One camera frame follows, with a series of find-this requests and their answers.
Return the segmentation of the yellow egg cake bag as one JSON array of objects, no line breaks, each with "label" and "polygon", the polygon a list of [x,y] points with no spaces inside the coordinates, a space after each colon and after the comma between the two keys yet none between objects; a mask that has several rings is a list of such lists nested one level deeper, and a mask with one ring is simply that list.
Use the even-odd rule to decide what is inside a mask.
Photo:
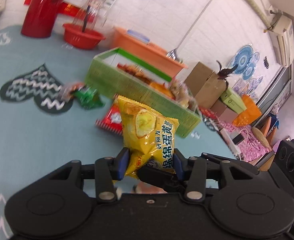
[{"label": "yellow egg cake bag", "polygon": [[124,146],[130,151],[125,175],[136,178],[138,169],[145,165],[173,173],[175,133],[179,121],[121,95],[118,96],[118,106]]}]

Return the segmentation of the red chip bag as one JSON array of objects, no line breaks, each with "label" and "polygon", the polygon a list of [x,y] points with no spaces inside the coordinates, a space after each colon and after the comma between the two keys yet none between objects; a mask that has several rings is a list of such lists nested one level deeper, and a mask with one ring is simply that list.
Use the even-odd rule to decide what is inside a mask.
[{"label": "red chip bag", "polygon": [[122,135],[122,119],[118,104],[113,103],[103,119],[96,120],[95,125],[101,129],[107,130],[117,135]]}]

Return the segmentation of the pink bean snack bag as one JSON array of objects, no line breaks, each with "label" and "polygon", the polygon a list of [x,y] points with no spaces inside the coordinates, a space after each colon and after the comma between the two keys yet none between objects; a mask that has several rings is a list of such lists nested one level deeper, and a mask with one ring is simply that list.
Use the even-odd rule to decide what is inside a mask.
[{"label": "pink bean snack bag", "polygon": [[180,80],[172,79],[169,83],[169,90],[175,97],[176,102],[185,109],[196,111],[197,101],[190,94],[189,88]]}]

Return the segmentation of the orange snack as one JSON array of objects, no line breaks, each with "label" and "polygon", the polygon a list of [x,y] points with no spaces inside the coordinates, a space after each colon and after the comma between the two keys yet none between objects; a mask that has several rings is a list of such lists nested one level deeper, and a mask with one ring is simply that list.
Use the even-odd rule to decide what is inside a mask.
[{"label": "orange snack", "polygon": [[175,100],[174,94],[169,89],[167,89],[164,84],[151,82],[149,86],[166,95],[167,97],[171,98],[172,100]]}]

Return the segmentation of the red peanut snack bag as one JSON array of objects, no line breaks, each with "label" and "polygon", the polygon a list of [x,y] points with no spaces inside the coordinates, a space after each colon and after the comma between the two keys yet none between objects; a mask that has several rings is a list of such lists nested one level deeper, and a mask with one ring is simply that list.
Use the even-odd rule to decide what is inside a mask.
[{"label": "red peanut snack bag", "polygon": [[152,83],[152,80],[137,66],[118,63],[117,68],[126,72],[127,74],[134,76],[148,85]]}]

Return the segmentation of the green shoe box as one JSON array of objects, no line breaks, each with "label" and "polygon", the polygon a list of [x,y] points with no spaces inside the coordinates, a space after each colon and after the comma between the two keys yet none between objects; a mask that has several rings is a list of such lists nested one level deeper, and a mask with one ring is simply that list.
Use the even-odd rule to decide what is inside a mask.
[{"label": "green shoe box", "polygon": [[227,107],[237,114],[240,114],[247,109],[242,98],[231,88],[227,88],[221,94],[220,99]]}]

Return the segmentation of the brown cardboard box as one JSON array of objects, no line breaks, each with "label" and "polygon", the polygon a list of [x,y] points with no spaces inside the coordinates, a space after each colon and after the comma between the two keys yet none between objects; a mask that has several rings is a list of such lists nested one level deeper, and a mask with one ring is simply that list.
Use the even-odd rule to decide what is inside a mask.
[{"label": "brown cardboard box", "polygon": [[198,106],[210,109],[226,90],[227,82],[218,74],[198,62],[184,82],[197,101]]}]

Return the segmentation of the dark purple plant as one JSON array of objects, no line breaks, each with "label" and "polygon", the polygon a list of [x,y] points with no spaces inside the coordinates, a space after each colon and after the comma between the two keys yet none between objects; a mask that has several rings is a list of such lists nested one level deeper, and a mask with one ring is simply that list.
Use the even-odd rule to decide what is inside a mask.
[{"label": "dark purple plant", "polygon": [[227,77],[229,77],[234,71],[236,71],[236,69],[238,68],[238,64],[236,64],[234,67],[232,68],[222,68],[222,64],[220,63],[220,61],[217,61],[217,63],[219,64],[220,70],[217,73],[218,75],[218,79],[219,80],[224,80]]}]

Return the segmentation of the blue decorative plates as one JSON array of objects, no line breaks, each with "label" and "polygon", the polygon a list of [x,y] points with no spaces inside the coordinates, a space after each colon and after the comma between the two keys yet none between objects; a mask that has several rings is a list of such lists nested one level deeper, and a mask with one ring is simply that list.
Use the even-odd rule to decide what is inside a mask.
[{"label": "blue decorative plates", "polygon": [[251,44],[245,45],[233,56],[227,68],[237,66],[233,74],[241,75],[244,81],[252,78],[260,60],[260,53],[254,51]]}]

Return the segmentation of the orange plastic basin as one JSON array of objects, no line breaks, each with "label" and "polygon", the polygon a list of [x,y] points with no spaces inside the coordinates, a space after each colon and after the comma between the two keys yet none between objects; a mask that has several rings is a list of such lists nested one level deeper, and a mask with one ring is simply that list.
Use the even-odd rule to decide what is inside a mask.
[{"label": "orange plastic basin", "polygon": [[175,77],[180,71],[188,68],[185,63],[179,63],[167,57],[167,52],[161,47],[158,47],[152,42],[146,44],[130,36],[127,30],[121,27],[114,27],[111,48],[122,48],[167,74],[169,77]]}]

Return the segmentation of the blue lidded container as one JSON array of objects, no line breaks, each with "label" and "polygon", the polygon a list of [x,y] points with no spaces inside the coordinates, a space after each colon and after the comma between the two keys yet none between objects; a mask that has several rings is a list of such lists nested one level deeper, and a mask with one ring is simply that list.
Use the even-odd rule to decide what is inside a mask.
[{"label": "blue lidded container", "polygon": [[150,42],[150,38],[146,37],[145,35],[137,32],[137,31],[134,31],[134,30],[131,30],[131,29],[128,29],[126,31],[127,35],[129,35],[130,37],[132,38],[135,38],[141,42],[144,42],[144,43],[149,43]]}]

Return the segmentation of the air conditioner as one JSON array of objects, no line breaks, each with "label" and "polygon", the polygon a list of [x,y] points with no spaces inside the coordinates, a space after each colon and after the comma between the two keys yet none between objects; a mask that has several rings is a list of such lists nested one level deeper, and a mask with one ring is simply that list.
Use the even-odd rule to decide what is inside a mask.
[{"label": "air conditioner", "polygon": [[289,67],[294,60],[292,20],[281,13],[276,13],[267,32],[271,38],[277,62],[283,67]]}]

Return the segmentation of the red plastic basket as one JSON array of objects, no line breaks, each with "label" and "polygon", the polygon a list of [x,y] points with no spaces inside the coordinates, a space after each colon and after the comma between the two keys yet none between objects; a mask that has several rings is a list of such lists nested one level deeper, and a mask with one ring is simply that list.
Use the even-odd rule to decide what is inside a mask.
[{"label": "red plastic basket", "polygon": [[64,40],[75,48],[83,50],[94,49],[101,41],[105,40],[106,37],[93,30],[86,28],[82,32],[82,27],[72,23],[64,23],[63,27],[65,29],[63,38]]}]

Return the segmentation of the clear glass pitcher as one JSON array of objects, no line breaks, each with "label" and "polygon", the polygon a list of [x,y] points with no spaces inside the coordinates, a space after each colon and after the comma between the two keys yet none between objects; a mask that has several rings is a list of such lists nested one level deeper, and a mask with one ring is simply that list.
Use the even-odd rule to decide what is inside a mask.
[{"label": "clear glass pitcher", "polygon": [[101,29],[105,25],[106,18],[107,7],[103,0],[86,0],[77,12],[73,24],[85,33]]}]

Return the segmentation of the red thermos jug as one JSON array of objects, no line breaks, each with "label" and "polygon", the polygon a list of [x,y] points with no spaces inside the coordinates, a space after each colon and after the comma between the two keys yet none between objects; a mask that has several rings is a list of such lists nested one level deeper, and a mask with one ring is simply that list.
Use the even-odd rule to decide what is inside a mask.
[{"label": "red thermos jug", "polygon": [[32,38],[51,36],[63,0],[31,0],[21,34]]}]

